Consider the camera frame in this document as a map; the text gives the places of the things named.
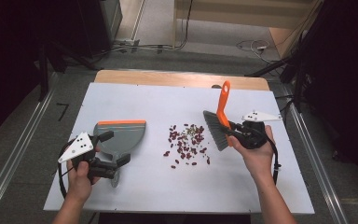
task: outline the brush bristles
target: brush bristles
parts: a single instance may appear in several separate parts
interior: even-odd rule
[[[226,138],[226,134],[222,132],[222,124],[219,121],[219,118],[215,113],[209,112],[207,110],[203,111],[203,115],[208,125],[209,131],[212,134],[212,138],[217,145],[217,149],[222,151],[226,147],[228,147],[228,142]]]

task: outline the finger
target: finger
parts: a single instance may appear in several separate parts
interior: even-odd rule
[[[86,161],[81,161],[77,166],[78,176],[87,176],[89,173],[89,164]]]
[[[98,180],[100,180],[101,178],[100,177],[94,177],[93,179],[92,179],[92,184],[94,185],[94,184],[96,184],[97,182],[98,182]]]
[[[240,141],[235,136],[230,136],[229,140],[232,143],[232,146],[243,156],[243,153],[246,153],[246,148],[244,148]]]
[[[66,170],[68,171],[68,178],[73,179],[76,177],[76,170],[72,164],[72,160],[66,162]]]
[[[272,129],[271,129],[271,126],[269,126],[269,125],[266,125],[266,134],[267,134],[268,138],[271,139],[271,141],[275,144],[274,136],[272,134]]]

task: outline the wrist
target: wrist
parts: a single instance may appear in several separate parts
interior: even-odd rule
[[[83,207],[86,201],[79,199],[75,195],[68,193],[64,200],[64,203],[67,203],[71,207]]]
[[[271,172],[259,172],[259,173],[251,174],[251,176],[257,185],[270,184],[274,182]]]
[[[79,223],[83,205],[84,203],[67,194],[53,223]]]

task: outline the white board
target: white board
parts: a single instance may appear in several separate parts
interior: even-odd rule
[[[260,212],[255,183],[241,155],[231,147],[218,151],[204,120],[202,111],[215,112],[219,94],[218,89],[91,83],[70,139],[81,132],[92,133],[100,120],[145,119],[146,130],[131,154],[131,162],[121,168],[117,188],[111,187],[109,179],[101,179],[93,186],[84,208],[141,213]],[[229,120],[241,122],[241,117],[253,109],[279,115],[271,91],[230,91],[225,109]],[[185,123],[206,129],[202,144],[208,148],[210,164],[200,154],[191,158],[191,162],[197,163],[195,166],[186,165],[175,150],[171,150],[169,157],[163,156],[171,149],[170,127],[177,125],[176,129],[183,129]],[[313,214],[282,121],[266,124],[272,127],[282,165],[278,189],[292,213]],[[62,202],[56,175],[44,209],[59,210]]]

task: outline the wooden table edge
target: wooden table edge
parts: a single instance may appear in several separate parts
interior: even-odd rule
[[[222,86],[229,80],[232,90],[269,91],[269,84],[262,77],[234,77],[193,72],[164,72],[148,70],[101,70],[94,82],[132,85],[154,85],[211,88]]]

